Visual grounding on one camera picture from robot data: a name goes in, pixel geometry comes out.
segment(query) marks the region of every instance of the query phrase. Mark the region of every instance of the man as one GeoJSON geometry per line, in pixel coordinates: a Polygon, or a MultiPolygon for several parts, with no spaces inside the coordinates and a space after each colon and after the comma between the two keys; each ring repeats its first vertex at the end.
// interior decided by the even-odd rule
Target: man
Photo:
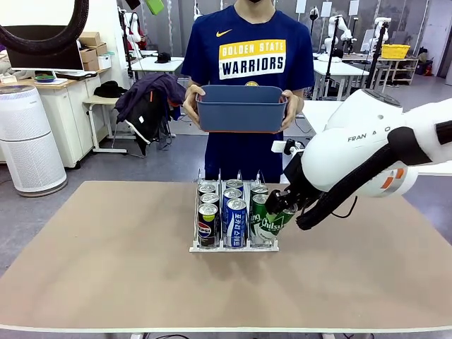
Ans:
{"type": "MultiPolygon", "coordinates": [[[[237,0],[223,11],[196,19],[182,73],[190,76],[185,112],[199,126],[196,94],[202,85],[260,85],[284,90],[287,129],[304,106],[302,89],[314,85],[309,30],[276,11],[271,0],[237,0]]],[[[283,133],[211,133],[205,158],[206,179],[246,180],[259,170],[265,182],[280,182],[283,157],[273,153],[273,141],[283,133]]]]}

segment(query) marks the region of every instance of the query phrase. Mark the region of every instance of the hand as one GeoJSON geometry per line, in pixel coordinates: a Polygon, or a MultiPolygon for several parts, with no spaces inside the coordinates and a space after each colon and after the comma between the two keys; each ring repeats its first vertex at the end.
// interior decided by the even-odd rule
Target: hand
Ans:
{"type": "Polygon", "coordinates": [[[289,128],[290,124],[297,117],[298,104],[301,98],[295,95],[291,90],[285,90],[282,92],[282,96],[287,98],[287,115],[281,125],[281,131],[284,131],[289,128]]]}
{"type": "Polygon", "coordinates": [[[193,121],[193,123],[197,125],[199,129],[201,129],[201,126],[199,126],[198,105],[196,104],[197,94],[206,95],[206,92],[204,92],[204,90],[197,85],[191,85],[189,89],[186,90],[184,110],[185,113],[193,121]]]}

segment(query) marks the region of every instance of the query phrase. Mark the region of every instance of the yellow shirt graphic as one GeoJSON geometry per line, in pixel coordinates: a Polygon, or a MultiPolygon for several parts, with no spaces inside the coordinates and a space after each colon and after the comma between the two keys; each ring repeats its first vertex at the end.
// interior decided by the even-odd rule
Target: yellow shirt graphic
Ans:
{"type": "Polygon", "coordinates": [[[254,40],[219,48],[220,80],[284,73],[285,40],[254,40]]]}

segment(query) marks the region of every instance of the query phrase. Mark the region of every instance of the can rack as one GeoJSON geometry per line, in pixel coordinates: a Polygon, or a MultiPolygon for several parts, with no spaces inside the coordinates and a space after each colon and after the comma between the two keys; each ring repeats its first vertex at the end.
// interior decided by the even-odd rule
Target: can rack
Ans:
{"type": "MultiPolygon", "coordinates": [[[[242,179],[241,174],[237,176],[238,179],[242,179]]],[[[220,241],[217,247],[213,248],[203,248],[199,244],[198,240],[198,207],[199,207],[199,199],[198,199],[198,187],[200,184],[213,184],[215,185],[215,192],[220,197],[220,215],[222,215],[222,193],[225,190],[226,182],[221,180],[221,174],[218,176],[218,180],[205,180],[201,176],[201,170],[198,172],[198,180],[196,181],[196,190],[195,190],[195,218],[194,218],[194,240],[193,240],[193,246],[190,247],[191,253],[218,253],[218,252],[278,252],[279,246],[278,246],[278,239],[274,239],[271,242],[267,242],[266,244],[262,245],[255,245],[252,241],[251,236],[251,228],[250,228],[250,196],[251,196],[251,185],[255,182],[253,181],[243,181],[243,198],[246,201],[246,211],[247,211],[247,218],[246,218],[246,226],[248,227],[247,232],[247,238],[246,245],[242,248],[229,248],[225,246],[225,243],[223,241],[223,233],[220,232],[220,241]]]]}

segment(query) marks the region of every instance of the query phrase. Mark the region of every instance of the pepsi logo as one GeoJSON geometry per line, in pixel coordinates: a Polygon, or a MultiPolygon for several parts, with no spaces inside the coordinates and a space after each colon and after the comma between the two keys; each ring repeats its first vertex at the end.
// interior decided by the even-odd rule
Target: pepsi logo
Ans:
{"type": "Polygon", "coordinates": [[[198,222],[198,233],[201,238],[207,238],[211,232],[212,230],[208,225],[198,222]]]}

